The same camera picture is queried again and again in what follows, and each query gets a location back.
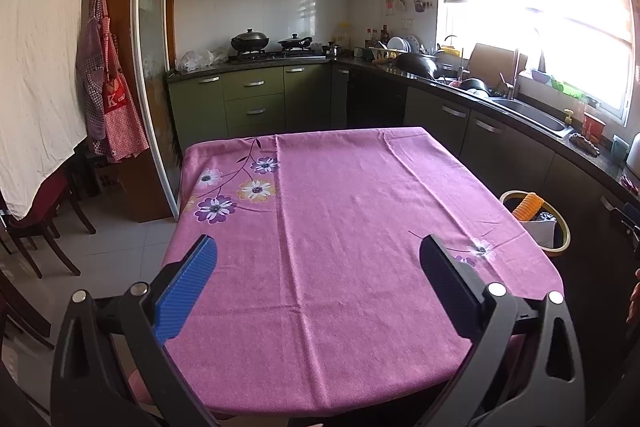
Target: drawer handle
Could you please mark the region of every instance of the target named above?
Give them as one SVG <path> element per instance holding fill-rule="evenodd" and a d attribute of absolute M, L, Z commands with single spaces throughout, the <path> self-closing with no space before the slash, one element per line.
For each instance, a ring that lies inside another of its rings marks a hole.
<path fill-rule="evenodd" d="M 480 120 L 476 120 L 476 125 L 485 131 L 494 132 L 495 134 L 500 134 L 502 129 L 498 129 L 497 127 L 493 127 L 487 123 L 481 122 Z"/>
<path fill-rule="evenodd" d="M 446 105 L 442 106 L 442 110 L 444 112 L 448 112 L 451 116 L 456 116 L 458 118 L 465 118 L 466 117 L 466 112 L 453 110 L 452 108 L 447 107 Z"/>

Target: yellow sponge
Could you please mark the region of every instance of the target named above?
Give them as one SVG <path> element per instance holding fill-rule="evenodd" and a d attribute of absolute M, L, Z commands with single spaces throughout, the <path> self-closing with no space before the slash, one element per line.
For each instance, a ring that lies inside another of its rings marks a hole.
<path fill-rule="evenodd" d="M 535 192 L 530 192 L 529 194 L 524 196 L 524 199 L 512 212 L 513 217 L 515 217 L 518 221 L 528 221 L 538 213 L 540 208 L 542 208 L 542 204 L 544 202 L 545 200 L 543 200 Z"/>

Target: table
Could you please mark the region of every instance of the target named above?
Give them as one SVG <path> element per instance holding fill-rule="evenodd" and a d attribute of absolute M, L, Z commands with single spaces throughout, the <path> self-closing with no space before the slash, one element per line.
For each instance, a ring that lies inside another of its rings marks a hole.
<path fill-rule="evenodd" d="M 166 348 L 219 413 L 330 415 L 447 380 L 470 344 L 420 269 L 431 233 L 514 295 L 562 291 L 523 227 L 422 128 L 194 145 L 180 201 L 163 264 L 203 233 L 219 258 Z"/>

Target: stainless steel sink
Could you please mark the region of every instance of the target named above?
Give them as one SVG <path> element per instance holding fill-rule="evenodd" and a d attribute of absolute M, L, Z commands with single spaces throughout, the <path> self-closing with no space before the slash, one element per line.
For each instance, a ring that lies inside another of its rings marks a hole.
<path fill-rule="evenodd" d="M 564 138 L 573 132 L 571 126 L 562 123 L 560 120 L 556 120 L 556 118 L 520 100 L 508 100 L 506 98 L 490 98 L 489 100 L 508 111 L 519 114 L 521 117 L 526 118 L 526 120 L 531 121 L 559 138 Z"/>

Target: backsplash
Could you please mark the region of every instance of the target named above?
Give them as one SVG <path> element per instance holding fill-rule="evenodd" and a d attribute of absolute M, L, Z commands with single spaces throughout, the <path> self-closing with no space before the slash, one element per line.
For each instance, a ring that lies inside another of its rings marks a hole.
<path fill-rule="evenodd" d="M 328 42 L 338 24 L 348 20 L 348 0 L 175 0 L 175 56 L 190 50 L 230 47 L 248 28 L 265 33 L 267 51 L 297 33 Z"/>

